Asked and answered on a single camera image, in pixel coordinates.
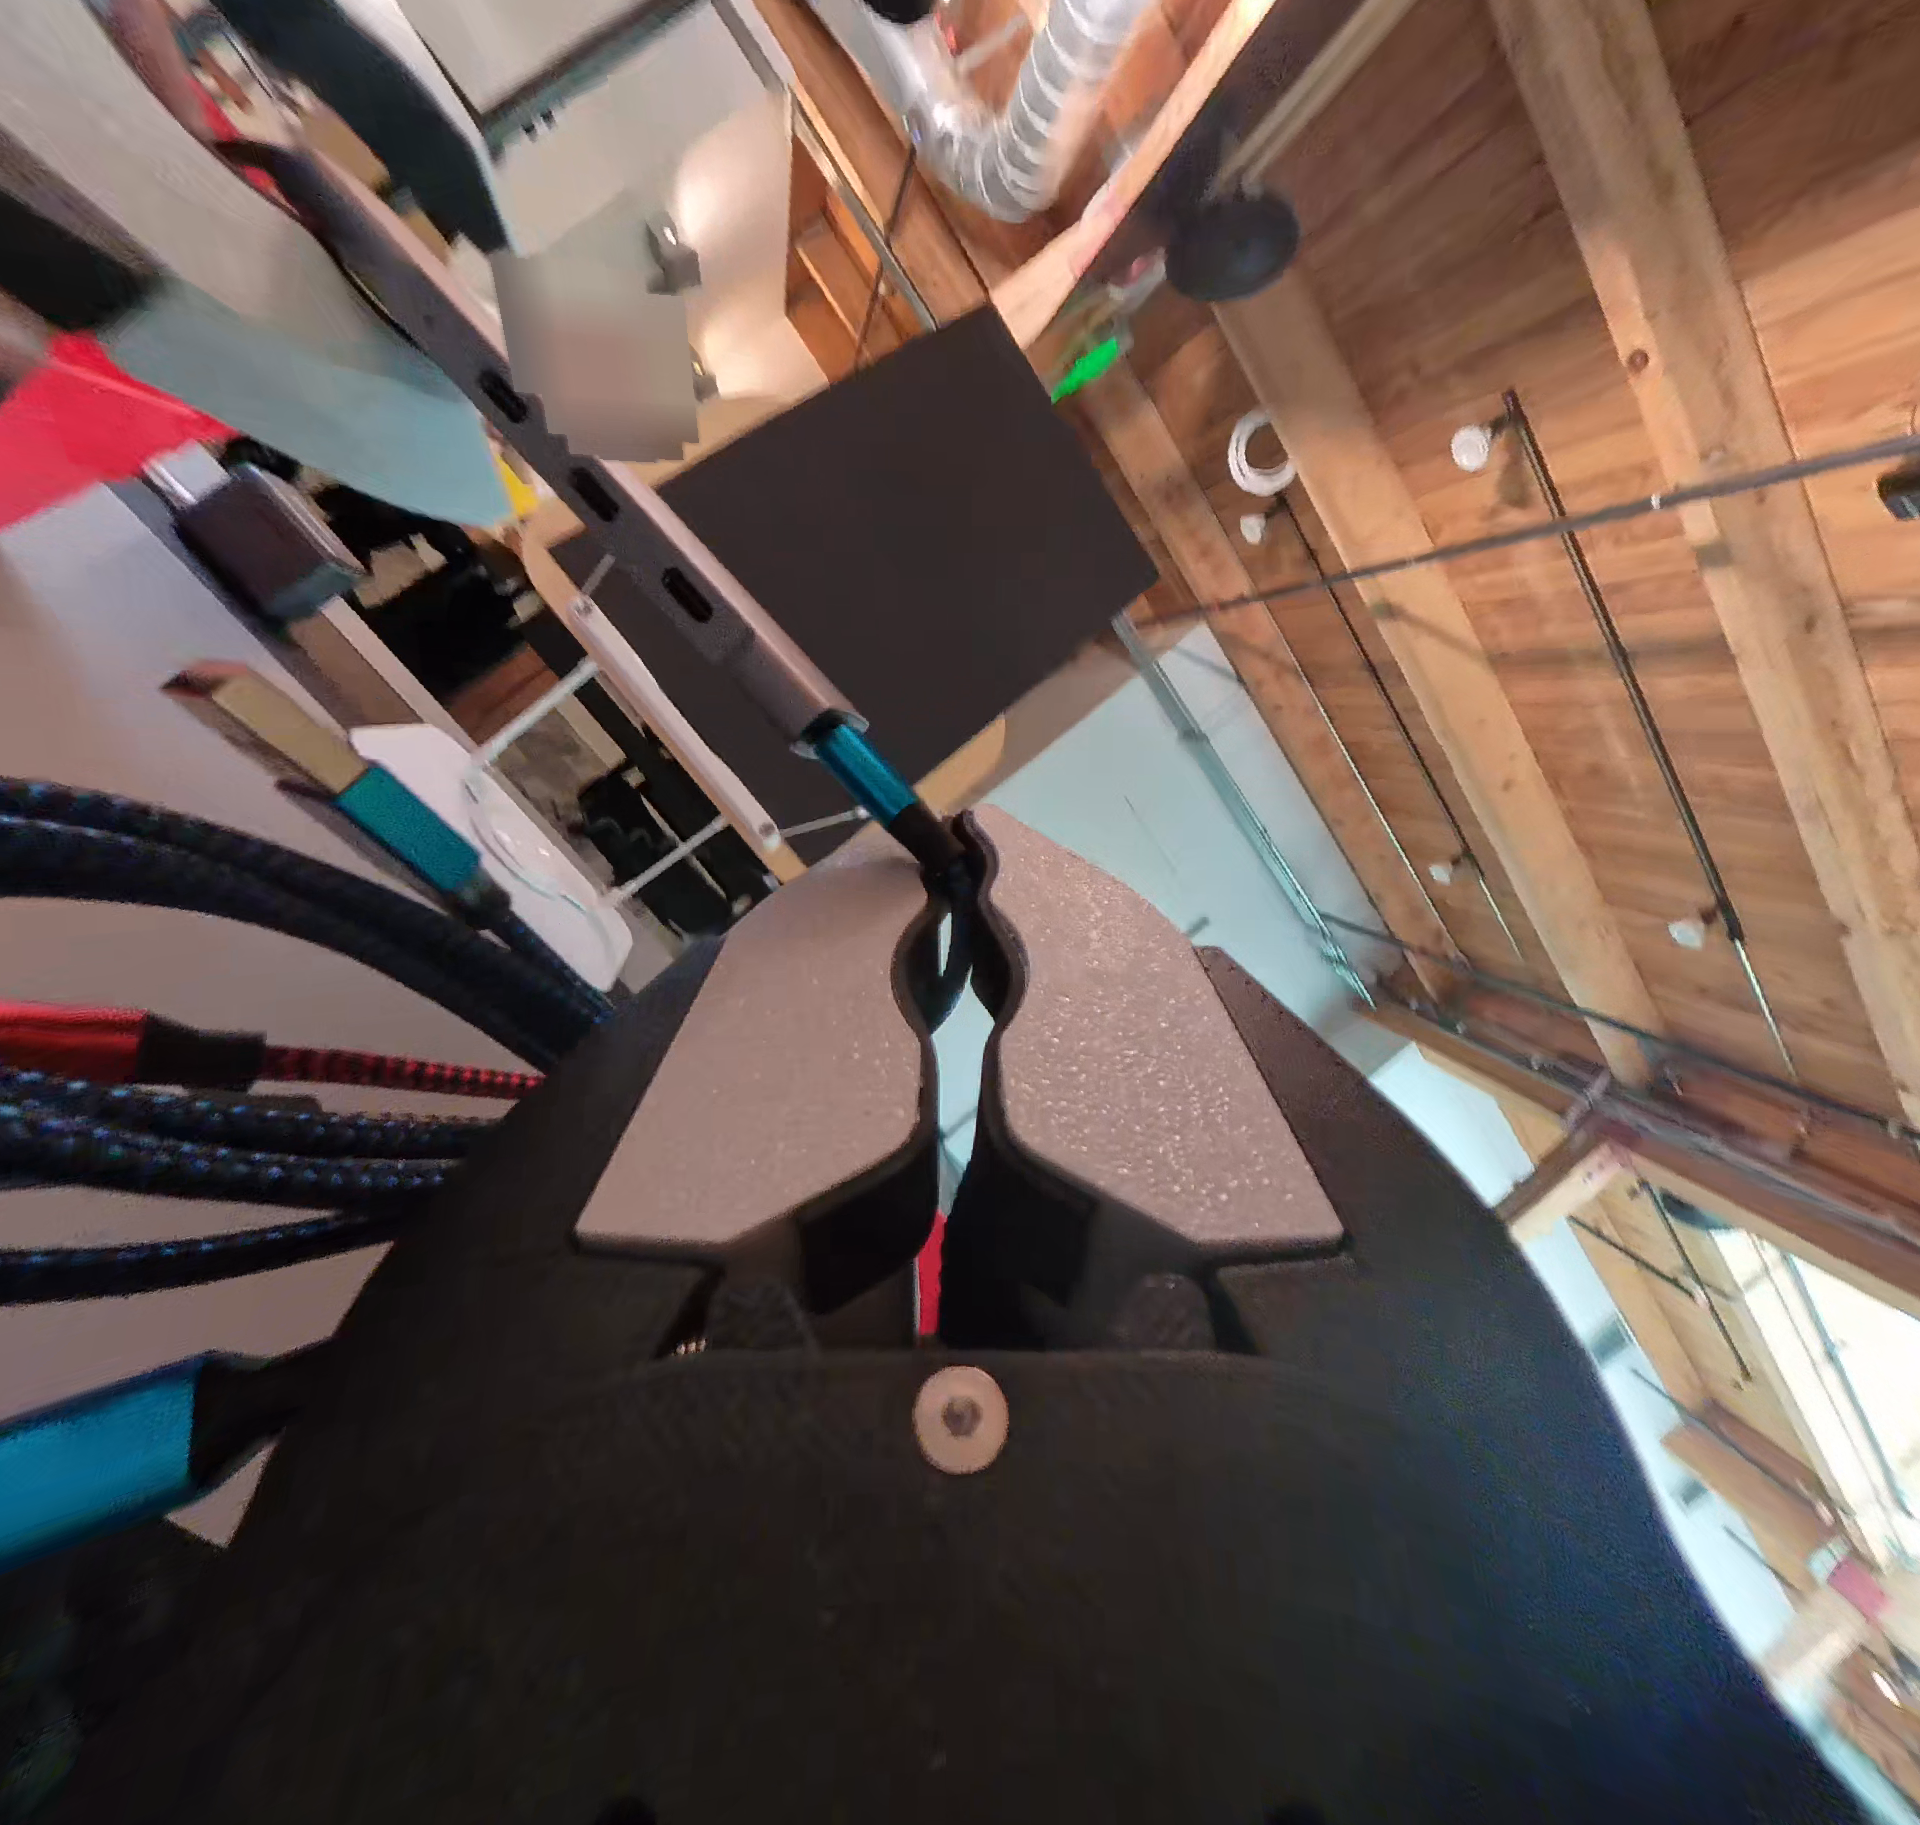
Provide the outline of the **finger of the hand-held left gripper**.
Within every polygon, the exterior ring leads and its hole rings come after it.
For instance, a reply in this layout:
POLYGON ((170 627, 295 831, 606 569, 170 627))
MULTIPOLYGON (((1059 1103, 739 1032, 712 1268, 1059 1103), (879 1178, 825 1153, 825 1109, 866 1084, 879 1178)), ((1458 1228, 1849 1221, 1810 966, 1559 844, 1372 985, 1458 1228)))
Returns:
POLYGON ((209 0, 253 57, 296 75, 425 219, 515 255, 494 148, 397 0, 209 0))
POLYGON ((451 528, 504 528, 473 408, 349 307, 168 0, 6 0, 6 310, 95 330, 136 386, 451 528))

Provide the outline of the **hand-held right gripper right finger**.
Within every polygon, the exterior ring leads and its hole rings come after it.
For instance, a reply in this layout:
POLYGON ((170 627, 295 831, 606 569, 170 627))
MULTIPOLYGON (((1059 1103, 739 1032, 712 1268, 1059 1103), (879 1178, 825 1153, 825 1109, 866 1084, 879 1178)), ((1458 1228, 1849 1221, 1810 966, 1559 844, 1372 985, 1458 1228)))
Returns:
POLYGON ((1333 1263, 1345 1221, 1198 944, 1001 807, 965 831, 990 1041, 945 1337, 1108 1337, 1141 1283, 1333 1263))

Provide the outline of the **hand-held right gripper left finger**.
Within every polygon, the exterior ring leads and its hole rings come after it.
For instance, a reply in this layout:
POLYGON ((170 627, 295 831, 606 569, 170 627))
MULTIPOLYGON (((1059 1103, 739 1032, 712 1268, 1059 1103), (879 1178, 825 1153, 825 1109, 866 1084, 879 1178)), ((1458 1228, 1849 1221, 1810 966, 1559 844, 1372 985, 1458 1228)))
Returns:
POLYGON ((910 1316, 941 1214, 934 1048, 905 974, 941 921, 905 851, 833 851, 706 965, 577 1219, 577 1249, 910 1316))

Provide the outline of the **grey usb hub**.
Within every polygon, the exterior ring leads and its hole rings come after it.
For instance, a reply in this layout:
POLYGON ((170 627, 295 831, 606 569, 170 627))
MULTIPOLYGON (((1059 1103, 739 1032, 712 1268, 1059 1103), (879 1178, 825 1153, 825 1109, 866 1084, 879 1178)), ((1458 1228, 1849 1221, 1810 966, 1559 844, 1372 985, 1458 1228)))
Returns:
POLYGON ((805 753, 829 727, 866 728, 843 685, 829 685, 645 480, 625 465, 577 456, 545 426, 541 401, 515 384, 497 324, 389 207, 309 148, 224 137, 220 156, 276 185, 371 310, 473 403, 494 436, 556 491, 601 558, 702 652, 702 666, 722 672, 762 707, 783 746, 805 753))

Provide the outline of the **grey charger cube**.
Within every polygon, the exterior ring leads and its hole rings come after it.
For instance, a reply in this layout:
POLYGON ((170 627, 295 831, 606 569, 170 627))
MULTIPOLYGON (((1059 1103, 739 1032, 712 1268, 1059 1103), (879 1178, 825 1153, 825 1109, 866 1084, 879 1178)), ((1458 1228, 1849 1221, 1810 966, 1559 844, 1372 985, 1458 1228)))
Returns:
POLYGON ((296 627, 364 578, 314 502, 267 473, 188 499, 179 534, 267 627, 296 627))

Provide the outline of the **rounded wooden board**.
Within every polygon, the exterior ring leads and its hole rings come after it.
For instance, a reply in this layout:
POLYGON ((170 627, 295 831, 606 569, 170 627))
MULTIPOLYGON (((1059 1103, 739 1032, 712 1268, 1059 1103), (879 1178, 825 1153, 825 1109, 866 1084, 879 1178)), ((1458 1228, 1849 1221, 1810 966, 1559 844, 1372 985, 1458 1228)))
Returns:
POLYGON ((998 716, 979 736, 967 736, 958 753, 945 753, 924 781, 918 800, 941 819, 973 807, 1008 759, 1008 716, 998 716))

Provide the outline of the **white book stand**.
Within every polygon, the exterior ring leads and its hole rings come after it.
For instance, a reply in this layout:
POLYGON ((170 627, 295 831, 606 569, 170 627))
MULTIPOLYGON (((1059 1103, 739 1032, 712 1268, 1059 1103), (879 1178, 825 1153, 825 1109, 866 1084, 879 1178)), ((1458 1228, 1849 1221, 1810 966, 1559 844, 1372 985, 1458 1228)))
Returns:
POLYGON ((515 909, 515 921, 565 956, 599 990, 616 990, 637 934, 633 914, 645 893, 658 893, 674 866, 698 865, 712 836, 734 836, 749 844, 754 893, 783 883, 803 875, 790 836, 770 819, 770 807, 718 766, 718 753, 691 728, 691 719, 671 700, 658 676, 637 661, 637 650, 599 607, 594 589, 601 569, 577 589, 556 563, 556 548, 522 530, 522 569, 541 596, 541 621, 565 633, 577 666, 565 676, 539 672, 539 689, 515 707, 494 736, 433 728, 433 727, 371 727, 356 728, 356 753, 389 770, 414 800, 425 800, 463 844, 473 844, 482 875, 494 875, 515 909), (588 716, 594 700, 616 707, 616 728, 653 736, 671 766, 698 790, 691 831, 671 836, 658 865, 616 866, 599 883, 556 831, 555 813, 533 800, 504 777, 504 759, 522 753, 539 728, 565 727, 583 736, 601 770, 633 770, 625 746, 588 716))

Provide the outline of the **black sheet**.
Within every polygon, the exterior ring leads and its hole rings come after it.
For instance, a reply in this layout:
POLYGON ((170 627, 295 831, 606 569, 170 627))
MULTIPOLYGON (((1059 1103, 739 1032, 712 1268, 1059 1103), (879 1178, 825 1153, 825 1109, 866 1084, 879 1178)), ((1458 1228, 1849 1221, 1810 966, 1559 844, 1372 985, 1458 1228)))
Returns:
POLYGON ((798 401, 658 491, 905 781, 1156 589, 998 307, 798 401))

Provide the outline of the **silver flexible duct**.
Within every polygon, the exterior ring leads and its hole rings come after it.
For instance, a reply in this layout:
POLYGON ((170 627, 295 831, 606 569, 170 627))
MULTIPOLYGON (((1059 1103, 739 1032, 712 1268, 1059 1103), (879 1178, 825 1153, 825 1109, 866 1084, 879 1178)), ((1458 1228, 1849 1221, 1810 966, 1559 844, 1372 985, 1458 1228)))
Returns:
POLYGON ((965 82, 929 21, 895 31, 888 73, 918 168, 1008 229, 1059 207, 1143 10, 1148 0, 1043 0, 1001 112, 965 82))

